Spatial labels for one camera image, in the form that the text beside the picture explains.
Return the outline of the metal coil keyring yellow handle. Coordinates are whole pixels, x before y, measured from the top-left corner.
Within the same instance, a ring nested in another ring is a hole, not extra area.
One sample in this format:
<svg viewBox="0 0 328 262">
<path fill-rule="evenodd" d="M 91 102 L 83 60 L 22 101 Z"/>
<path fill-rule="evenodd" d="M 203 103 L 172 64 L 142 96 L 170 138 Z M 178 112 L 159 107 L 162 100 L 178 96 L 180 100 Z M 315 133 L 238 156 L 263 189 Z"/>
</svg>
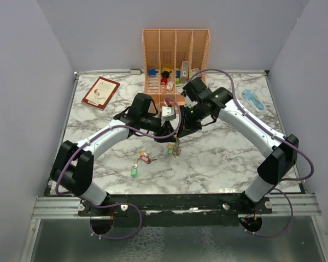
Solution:
<svg viewBox="0 0 328 262">
<path fill-rule="evenodd" d="M 180 144 L 181 144 L 180 140 L 178 138 L 176 138 L 176 141 L 173 144 L 173 150 L 172 150 L 172 155 L 174 155 L 175 157 L 180 156 L 180 153 L 181 153 Z"/>
</svg>

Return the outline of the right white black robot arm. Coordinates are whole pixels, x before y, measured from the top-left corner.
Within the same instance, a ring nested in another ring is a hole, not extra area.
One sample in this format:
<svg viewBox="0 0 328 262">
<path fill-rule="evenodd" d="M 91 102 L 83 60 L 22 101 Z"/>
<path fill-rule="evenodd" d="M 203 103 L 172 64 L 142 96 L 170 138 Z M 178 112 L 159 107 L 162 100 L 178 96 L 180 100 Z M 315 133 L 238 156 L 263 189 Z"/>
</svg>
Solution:
<svg viewBox="0 0 328 262">
<path fill-rule="evenodd" d="M 260 207 L 260 200 L 296 164 L 299 140 L 294 135 L 285 137 L 273 130 L 253 114 L 241 112 L 240 103 L 232 93 L 220 87 L 211 91 L 204 82 L 195 78 L 183 87 L 182 95 L 194 106 L 181 106 L 181 126 L 178 137 L 193 134 L 202 129 L 202 120 L 210 116 L 213 121 L 226 122 L 247 138 L 264 156 L 257 168 L 257 176 L 242 193 L 240 207 L 245 213 L 253 213 Z"/>
</svg>

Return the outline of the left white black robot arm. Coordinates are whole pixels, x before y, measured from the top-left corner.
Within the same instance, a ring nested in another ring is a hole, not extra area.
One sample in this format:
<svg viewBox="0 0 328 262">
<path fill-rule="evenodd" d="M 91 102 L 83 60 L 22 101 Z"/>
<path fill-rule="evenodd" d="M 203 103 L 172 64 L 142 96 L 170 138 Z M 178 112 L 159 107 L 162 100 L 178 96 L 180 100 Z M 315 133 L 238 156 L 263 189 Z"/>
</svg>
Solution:
<svg viewBox="0 0 328 262">
<path fill-rule="evenodd" d="M 176 129 L 164 131 L 170 121 L 181 118 L 176 112 L 178 103 L 167 98 L 161 113 L 149 112 L 153 99 L 144 93 L 137 93 L 132 104 L 118 113 L 103 129 L 79 142 L 63 142 L 52 166 L 50 177 L 55 181 L 57 195 L 72 194 L 91 202 L 91 209 L 97 215 L 109 211 L 108 193 L 93 181 L 93 166 L 107 150 L 119 142 L 138 133 L 155 140 L 174 136 Z"/>
</svg>

